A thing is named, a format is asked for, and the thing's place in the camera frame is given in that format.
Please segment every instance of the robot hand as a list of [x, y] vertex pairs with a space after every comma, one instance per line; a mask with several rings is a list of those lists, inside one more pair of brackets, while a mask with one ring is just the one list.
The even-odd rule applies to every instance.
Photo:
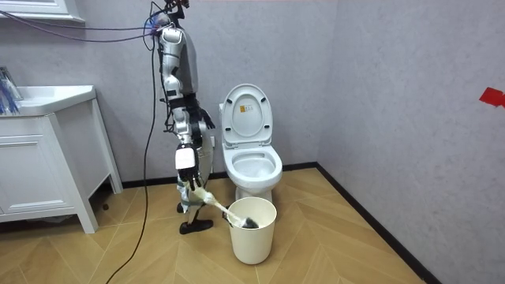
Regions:
[[202, 186], [198, 154], [192, 144], [179, 144], [175, 152], [175, 168], [181, 181], [188, 182], [192, 191], [195, 190], [195, 183], [198, 187]]

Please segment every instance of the white cabinet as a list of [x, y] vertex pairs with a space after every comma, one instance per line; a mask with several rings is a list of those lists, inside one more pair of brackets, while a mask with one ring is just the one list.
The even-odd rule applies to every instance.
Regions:
[[94, 233], [88, 198], [107, 179], [122, 192], [95, 89], [20, 91], [21, 115], [0, 116], [0, 222], [77, 214]]
[[0, 136], [0, 159], [0, 207], [5, 213], [70, 206], [43, 135]]
[[25, 18], [84, 22], [75, 0], [0, 0], [0, 10]]

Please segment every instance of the white bucket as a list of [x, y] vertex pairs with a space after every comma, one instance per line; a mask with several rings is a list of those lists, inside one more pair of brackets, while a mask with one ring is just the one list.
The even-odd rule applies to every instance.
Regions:
[[258, 223], [258, 229], [244, 229], [231, 224], [231, 244], [235, 256], [243, 263], [258, 264], [267, 259], [274, 238], [277, 210], [270, 201], [259, 197], [245, 197], [233, 202], [230, 211], [238, 217], [249, 217]]

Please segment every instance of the wooden floor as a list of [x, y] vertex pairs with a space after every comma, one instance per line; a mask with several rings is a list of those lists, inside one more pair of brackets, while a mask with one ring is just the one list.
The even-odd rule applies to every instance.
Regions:
[[[209, 181], [208, 189], [223, 204], [233, 201], [228, 179]], [[422, 283], [316, 169], [284, 172], [273, 193], [279, 214], [271, 255], [249, 266], [234, 257], [217, 209], [200, 213], [215, 220], [214, 228], [181, 236], [175, 185], [152, 186], [144, 239], [111, 283]], [[137, 242], [144, 191], [98, 192], [93, 203], [96, 234], [84, 234], [76, 220], [31, 229], [0, 224], [0, 283], [104, 284]]]

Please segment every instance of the toilet lid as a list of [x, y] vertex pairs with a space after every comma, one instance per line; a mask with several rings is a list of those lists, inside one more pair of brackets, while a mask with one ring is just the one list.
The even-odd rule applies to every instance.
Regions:
[[226, 96], [221, 126], [227, 144], [270, 144], [272, 122], [270, 102], [257, 86], [240, 84]]

